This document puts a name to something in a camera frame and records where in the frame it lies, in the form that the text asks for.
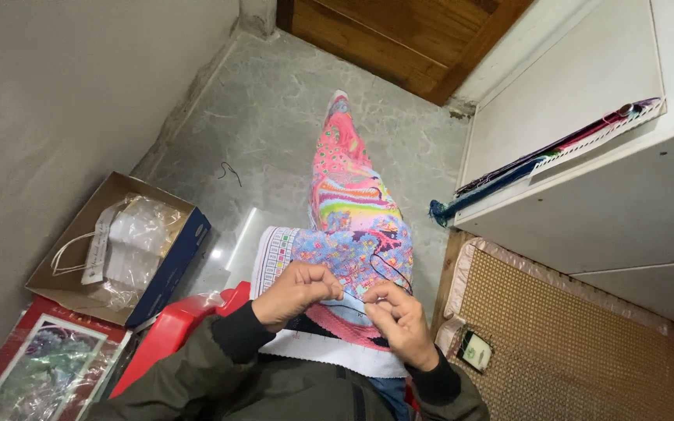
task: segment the marble floor tile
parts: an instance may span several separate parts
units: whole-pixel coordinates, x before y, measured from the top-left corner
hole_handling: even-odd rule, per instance
[[[326,103],[350,95],[374,169],[413,230],[413,289],[430,318],[447,231],[427,216],[454,189],[468,123],[289,34],[241,34],[147,181],[199,206],[215,232],[179,294],[248,280],[269,225],[308,227],[311,161]],[[223,162],[228,163],[225,177]]]

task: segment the red plastic chair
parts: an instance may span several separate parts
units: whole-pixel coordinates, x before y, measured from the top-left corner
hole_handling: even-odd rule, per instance
[[[216,306],[206,294],[192,295],[166,306],[158,314],[150,332],[137,348],[126,371],[111,392],[111,398],[120,395],[130,384],[142,377],[157,360],[181,349],[204,318],[214,314],[225,317],[246,304],[250,291],[251,284],[243,281],[235,289],[226,289],[220,293],[220,297],[225,301],[221,306]],[[404,400],[415,411],[420,411],[409,381],[405,388]]]

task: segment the woven mat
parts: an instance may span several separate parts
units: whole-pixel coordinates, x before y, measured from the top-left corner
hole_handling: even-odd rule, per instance
[[[674,421],[674,341],[476,249],[459,315],[493,346],[480,389],[494,421]]]

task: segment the dark green jacket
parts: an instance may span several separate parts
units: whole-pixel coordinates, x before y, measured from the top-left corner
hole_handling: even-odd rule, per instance
[[[226,318],[207,318],[181,350],[158,361],[118,397],[93,405],[87,419],[394,419],[376,389],[356,372],[302,359],[261,355],[257,361],[257,350],[272,338],[250,301]],[[489,419],[470,378],[443,356],[433,371],[407,369],[423,419]]]

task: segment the jacket sleeve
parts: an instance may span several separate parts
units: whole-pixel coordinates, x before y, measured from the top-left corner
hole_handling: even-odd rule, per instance
[[[206,318],[176,353],[161,359],[119,396],[89,409],[90,421],[169,421],[193,417],[203,402],[235,390],[275,335],[251,301],[226,318]]]
[[[446,360],[438,347],[439,363],[431,371],[407,366],[413,393],[426,421],[488,421],[488,407],[472,380]]]

